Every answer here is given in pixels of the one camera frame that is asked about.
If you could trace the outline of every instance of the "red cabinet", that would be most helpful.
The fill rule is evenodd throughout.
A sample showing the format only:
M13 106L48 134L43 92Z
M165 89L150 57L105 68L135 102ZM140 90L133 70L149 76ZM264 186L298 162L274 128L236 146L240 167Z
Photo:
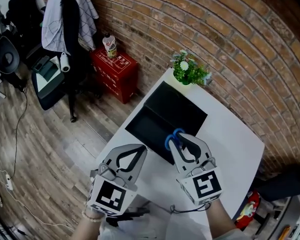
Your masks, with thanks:
M127 103L137 89L138 63L120 50L116 58L108 58L104 47L92 51L90 57L97 82L123 104Z

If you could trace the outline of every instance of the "white table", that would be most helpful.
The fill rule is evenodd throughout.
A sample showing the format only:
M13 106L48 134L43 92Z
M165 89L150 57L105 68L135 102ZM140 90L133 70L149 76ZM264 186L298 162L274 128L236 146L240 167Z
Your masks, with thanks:
M168 69L155 83L119 130L108 142L100 155L100 164L115 147L142 143L125 128L143 107L144 102L164 81L171 77ZM225 106L198 85L192 85L185 96L208 114L197 137L207 143L216 164L221 169L224 192L221 201L230 217L241 205L257 172L265 145L263 142ZM175 204L178 210L191 210L195 206L176 181L178 172L174 165L149 151L136 181L138 194L158 206L170 210ZM199 224L208 225L205 212L186 213Z

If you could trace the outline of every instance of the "curved brick wall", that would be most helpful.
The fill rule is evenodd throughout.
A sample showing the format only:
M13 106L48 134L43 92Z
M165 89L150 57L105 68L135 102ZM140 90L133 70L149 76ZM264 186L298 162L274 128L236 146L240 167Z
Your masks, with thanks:
M187 49L212 71L207 89L266 145L261 169L300 163L300 42L262 0L92 0L101 31L140 64L146 93Z

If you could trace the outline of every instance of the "black wire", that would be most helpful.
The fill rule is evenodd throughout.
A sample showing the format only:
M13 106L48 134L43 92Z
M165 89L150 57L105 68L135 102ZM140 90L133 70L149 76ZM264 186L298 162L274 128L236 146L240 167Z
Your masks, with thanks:
M205 208L205 209L200 210L202 207L204 207L206 205L209 205L209 206L207 208ZM173 205L170 206L170 211L173 214L186 214L186 213L192 213L192 212L203 212L203 211L208 210L210 208L210 206L211 206L211 203L208 202L208 203L203 204L199 208L196 208L196 209L193 209L193 210L177 210L176 206L173 204Z
M22 117L24 116L24 114L26 113L26 110L27 110L27 107L28 107L28 97L27 97L27 95L25 94L24 91L21 91L21 92L22 92L22 93L24 94L24 96L25 96L25 109L24 109L22 115L19 117L19 120L18 120L18 122L17 122L17 124L16 124L16 128L15 128L15 154L14 154L14 166L13 166L13 174L12 174L12 176L10 177L9 180L11 180L11 179L13 178L13 176L15 176L15 172L16 172L17 144L18 144L18 125L19 125L19 123L20 123L21 118L22 118Z

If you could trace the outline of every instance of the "forearm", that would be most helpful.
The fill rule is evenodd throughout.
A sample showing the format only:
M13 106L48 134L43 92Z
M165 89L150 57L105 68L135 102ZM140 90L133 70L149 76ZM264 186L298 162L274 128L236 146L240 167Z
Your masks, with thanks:
M210 208L206 210L206 215L213 239L236 228L219 199L211 203Z
M85 214L91 219L100 219L104 216L89 209L85 211ZM100 225L101 222L92 222L83 217L71 236L71 240L97 240Z

